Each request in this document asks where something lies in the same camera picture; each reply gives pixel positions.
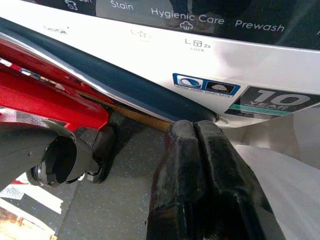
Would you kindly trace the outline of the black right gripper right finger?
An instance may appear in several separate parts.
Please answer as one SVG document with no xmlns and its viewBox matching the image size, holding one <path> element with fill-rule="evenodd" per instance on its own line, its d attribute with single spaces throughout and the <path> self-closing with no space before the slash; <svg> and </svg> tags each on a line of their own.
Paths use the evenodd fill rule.
<svg viewBox="0 0 320 240">
<path fill-rule="evenodd" d="M 194 124 L 213 194 L 209 240 L 266 240 L 258 216 L 265 194 L 223 131 L 208 120 Z"/>
</svg>

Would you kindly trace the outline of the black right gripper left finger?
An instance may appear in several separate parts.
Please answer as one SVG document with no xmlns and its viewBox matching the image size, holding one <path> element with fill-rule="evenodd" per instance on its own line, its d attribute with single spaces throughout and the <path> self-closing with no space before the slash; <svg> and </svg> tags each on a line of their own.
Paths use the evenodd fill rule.
<svg viewBox="0 0 320 240">
<path fill-rule="evenodd" d="M 179 120 L 165 134 L 152 179 L 146 240 L 220 240 L 219 190 L 201 124 Z"/>
</svg>

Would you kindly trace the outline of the white washing machine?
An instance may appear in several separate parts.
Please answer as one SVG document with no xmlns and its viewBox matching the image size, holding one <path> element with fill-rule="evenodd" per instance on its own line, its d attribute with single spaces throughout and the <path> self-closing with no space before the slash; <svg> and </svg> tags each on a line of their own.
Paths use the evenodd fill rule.
<svg viewBox="0 0 320 240">
<path fill-rule="evenodd" d="M 320 103 L 272 119 L 225 113 L 249 86 L 320 95 L 320 0 L 0 0 L 2 37 L 116 106 L 247 129 L 247 145 L 320 147 Z M 173 73 L 240 89 L 175 87 Z"/>
</svg>

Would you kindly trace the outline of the white cloth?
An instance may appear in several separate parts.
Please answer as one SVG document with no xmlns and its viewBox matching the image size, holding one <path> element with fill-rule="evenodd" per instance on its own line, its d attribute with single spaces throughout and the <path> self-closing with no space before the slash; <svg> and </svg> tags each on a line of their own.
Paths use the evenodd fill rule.
<svg viewBox="0 0 320 240">
<path fill-rule="evenodd" d="M 286 240 L 320 240 L 320 170 L 269 148 L 237 145 Z"/>
</svg>

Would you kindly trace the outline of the brown wooden stick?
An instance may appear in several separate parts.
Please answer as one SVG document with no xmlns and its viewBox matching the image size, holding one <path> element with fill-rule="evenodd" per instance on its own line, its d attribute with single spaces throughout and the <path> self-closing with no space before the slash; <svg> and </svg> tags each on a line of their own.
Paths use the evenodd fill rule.
<svg viewBox="0 0 320 240">
<path fill-rule="evenodd" d="M 158 119 L 158 118 L 150 116 L 148 114 L 139 113 L 137 111 L 129 110 L 127 108 L 116 106 L 116 105 L 110 104 L 110 103 L 107 103 L 106 105 L 108 107 L 111 107 L 111 109 L 114 112 L 116 112 L 122 116 L 125 116 L 129 119 L 135 120 L 139 123 L 145 124 L 149 127 L 155 128 L 155 129 L 162 131 L 162 132 L 166 132 L 171 126 L 170 122 Z"/>
</svg>

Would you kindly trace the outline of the black ten year warranty sticker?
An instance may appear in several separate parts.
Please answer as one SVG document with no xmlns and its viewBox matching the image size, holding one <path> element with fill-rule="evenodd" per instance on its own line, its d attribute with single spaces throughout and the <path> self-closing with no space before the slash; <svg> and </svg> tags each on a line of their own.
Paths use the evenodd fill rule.
<svg viewBox="0 0 320 240">
<path fill-rule="evenodd" d="M 249 86 L 225 111 L 240 117 L 270 120 L 320 104 L 319 94 Z"/>
</svg>

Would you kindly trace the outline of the blue square-icon sticker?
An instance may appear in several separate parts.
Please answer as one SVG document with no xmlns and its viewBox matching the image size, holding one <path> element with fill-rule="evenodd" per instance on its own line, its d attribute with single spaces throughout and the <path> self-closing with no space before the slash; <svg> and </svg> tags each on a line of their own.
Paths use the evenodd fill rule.
<svg viewBox="0 0 320 240">
<path fill-rule="evenodd" d="M 238 84 L 173 73 L 173 84 L 176 88 L 202 92 L 232 98 L 241 88 Z"/>
</svg>

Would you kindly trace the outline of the white paper packaging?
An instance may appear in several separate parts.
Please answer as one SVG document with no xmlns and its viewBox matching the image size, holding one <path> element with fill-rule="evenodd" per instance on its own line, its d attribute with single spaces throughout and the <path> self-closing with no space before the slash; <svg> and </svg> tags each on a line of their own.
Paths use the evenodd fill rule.
<svg viewBox="0 0 320 240">
<path fill-rule="evenodd" d="M 58 240 L 64 201 L 26 175 L 0 191 L 0 240 Z"/>
</svg>

